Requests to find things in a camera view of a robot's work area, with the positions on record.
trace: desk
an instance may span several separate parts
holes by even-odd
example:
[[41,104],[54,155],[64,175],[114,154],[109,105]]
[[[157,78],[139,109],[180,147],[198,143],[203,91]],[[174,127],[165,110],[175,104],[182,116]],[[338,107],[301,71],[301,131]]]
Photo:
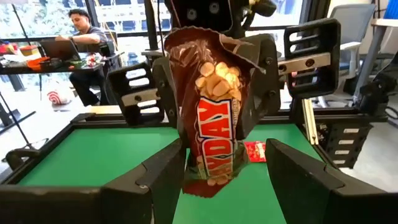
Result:
[[[73,68],[70,69],[68,67],[60,67],[56,69],[43,69],[43,70],[32,70],[29,67],[0,67],[0,75],[23,75],[23,74],[42,74],[42,73],[59,73],[59,72],[78,72],[78,73],[90,73],[90,72],[95,72],[95,71],[101,71],[104,73],[108,73],[110,71],[110,68],[114,67],[121,67],[121,64],[119,63],[119,56],[123,54],[124,52],[115,52],[110,57],[106,57],[105,59],[102,60],[102,63],[99,63],[93,67],[89,66],[84,66],[81,68]],[[111,94],[111,88],[110,86],[106,83],[105,84],[105,92],[107,93],[108,100],[111,104],[116,104],[116,100],[113,97],[113,94]],[[40,81],[40,94],[42,92],[42,87],[41,87],[41,81]],[[32,114],[35,113],[35,111],[31,111],[27,114],[20,114],[18,110],[13,111],[14,115],[16,116],[17,120],[19,122],[23,121],[24,119],[28,118]],[[15,124],[12,119],[10,119],[9,114],[6,112],[4,109],[3,105],[0,103],[0,119],[3,123],[3,127],[0,126],[0,134],[5,132],[7,129],[13,127]]]
[[[106,113],[112,107],[92,107],[87,112]],[[21,186],[99,186],[126,173],[174,139],[169,127],[127,128],[122,121],[75,123],[50,140],[51,151],[37,165],[27,163],[20,175],[5,181]],[[294,124],[258,125],[248,141],[276,138],[320,159],[316,149]],[[285,223],[269,179],[267,164],[251,164],[214,198],[180,194],[174,223]]]
[[359,73],[358,82],[356,83],[354,101],[358,100],[360,89],[366,85],[371,75],[374,62],[380,50],[381,42],[383,41],[384,34],[388,27],[398,27],[398,19],[375,19],[371,22],[375,27],[372,43],[369,47],[368,54],[363,62],[362,69]]

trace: laptop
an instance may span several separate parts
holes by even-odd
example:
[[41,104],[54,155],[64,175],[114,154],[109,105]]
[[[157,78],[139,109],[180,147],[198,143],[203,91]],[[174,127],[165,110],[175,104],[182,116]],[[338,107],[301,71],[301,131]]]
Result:
[[59,58],[63,61],[81,60],[87,57],[86,53],[79,54],[75,44],[71,40],[46,40],[39,42],[44,53],[50,58]]

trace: office chair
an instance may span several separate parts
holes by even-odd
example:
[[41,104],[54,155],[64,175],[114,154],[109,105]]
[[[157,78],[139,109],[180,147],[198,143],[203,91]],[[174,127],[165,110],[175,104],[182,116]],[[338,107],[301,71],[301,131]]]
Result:
[[[368,29],[376,6],[374,4],[347,4],[336,6],[330,17],[337,19],[341,24],[341,45],[340,45],[340,78],[339,85],[356,76],[359,68],[359,47]],[[318,97],[323,108],[328,103],[323,96]]]

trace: floor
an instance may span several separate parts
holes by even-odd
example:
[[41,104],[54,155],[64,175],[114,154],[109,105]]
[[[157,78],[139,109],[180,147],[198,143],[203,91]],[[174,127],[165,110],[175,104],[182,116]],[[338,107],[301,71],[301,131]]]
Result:
[[[43,144],[41,140],[54,137],[83,109],[81,102],[73,102],[73,106],[64,112],[54,112],[48,103],[38,104],[39,93],[17,95],[7,98],[20,98],[24,102],[29,102],[22,110],[36,109],[37,111],[36,114],[21,123],[21,128],[28,140],[30,142],[39,141],[36,144],[37,147]],[[283,91],[281,98],[282,101],[287,101],[290,96]],[[398,96],[392,98],[390,102],[391,106],[398,109]],[[342,171],[380,189],[398,192],[398,162],[396,162],[398,158],[398,129],[387,123],[373,125],[374,128],[369,133],[354,169],[342,169]],[[24,145],[25,141],[18,129],[11,128],[0,135],[0,158],[3,158],[8,151]],[[0,172],[6,168],[7,164],[0,162]]]

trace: payday candy bag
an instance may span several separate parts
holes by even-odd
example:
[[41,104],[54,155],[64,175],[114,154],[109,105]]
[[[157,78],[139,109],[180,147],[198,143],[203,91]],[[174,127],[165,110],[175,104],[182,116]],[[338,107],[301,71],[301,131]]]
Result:
[[187,27],[169,34],[165,49],[175,97],[190,146],[183,192],[212,197],[248,163],[236,127],[248,95],[250,69],[235,54],[247,44],[208,29]]

